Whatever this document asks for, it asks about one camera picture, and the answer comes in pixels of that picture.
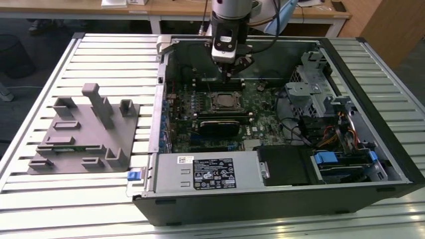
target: motherboard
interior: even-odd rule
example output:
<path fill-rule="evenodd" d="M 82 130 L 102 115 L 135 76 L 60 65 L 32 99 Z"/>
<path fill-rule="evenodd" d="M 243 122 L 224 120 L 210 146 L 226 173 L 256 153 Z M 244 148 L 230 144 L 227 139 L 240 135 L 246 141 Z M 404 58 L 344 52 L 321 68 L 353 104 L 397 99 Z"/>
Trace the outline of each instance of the motherboard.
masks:
<path fill-rule="evenodd" d="M 168 86 L 172 152 L 254 150 L 283 145 L 285 137 L 276 117 L 275 101 L 281 88 L 268 82 L 208 80 Z"/>

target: metal bracket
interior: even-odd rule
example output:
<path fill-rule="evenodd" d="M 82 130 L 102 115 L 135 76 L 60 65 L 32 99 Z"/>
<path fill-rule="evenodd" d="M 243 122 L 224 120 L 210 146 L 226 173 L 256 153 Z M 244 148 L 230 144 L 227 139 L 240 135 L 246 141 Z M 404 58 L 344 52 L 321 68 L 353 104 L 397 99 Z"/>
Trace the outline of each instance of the metal bracket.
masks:
<path fill-rule="evenodd" d="M 158 53 L 166 54 L 168 53 L 174 48 L 172 46 L 172 36 L 171 35 L 162 35 L 158 39 Z"/>

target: white label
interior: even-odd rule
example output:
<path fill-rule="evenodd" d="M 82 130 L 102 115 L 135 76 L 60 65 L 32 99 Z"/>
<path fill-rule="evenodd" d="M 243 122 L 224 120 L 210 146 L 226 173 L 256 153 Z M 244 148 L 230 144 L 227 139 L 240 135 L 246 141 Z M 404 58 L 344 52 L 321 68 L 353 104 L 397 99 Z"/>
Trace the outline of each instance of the white label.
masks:
<path fill-rule="evenodd" d="M 148 14 L 148 12 L 147 12 L 147 11 L 128 11 L 128 13 Z"/>
<path fill-rule="evenodd" d="M 178 163 L 194 163 L 194 156 L 178 156 Z"/>

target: trash bin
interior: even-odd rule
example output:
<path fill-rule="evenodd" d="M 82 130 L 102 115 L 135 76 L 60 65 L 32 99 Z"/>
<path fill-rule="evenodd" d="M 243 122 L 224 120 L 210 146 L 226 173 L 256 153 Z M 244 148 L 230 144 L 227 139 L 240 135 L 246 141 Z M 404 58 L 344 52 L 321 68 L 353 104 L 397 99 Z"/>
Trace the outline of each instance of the trash bin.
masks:
<path fill-rule="evenodd" d="M 35 65 L 26 48 L 14 35 L 0 34 L 0 71 L 14 79 L 35 72 Z"/>

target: yellow wire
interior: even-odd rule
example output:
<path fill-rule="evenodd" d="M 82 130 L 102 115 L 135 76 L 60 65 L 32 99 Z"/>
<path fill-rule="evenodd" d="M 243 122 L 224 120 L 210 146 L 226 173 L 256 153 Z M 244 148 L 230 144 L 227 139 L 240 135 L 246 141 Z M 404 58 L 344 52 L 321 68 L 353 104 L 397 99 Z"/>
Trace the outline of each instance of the yellow wire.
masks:
<path fill-rule="evenodd" d="M 336 138 L 337 138 L 337 135 L 333 135 L 325 142 L 321 143 L 321 145 L 319 147 L 329 144 Z"/>

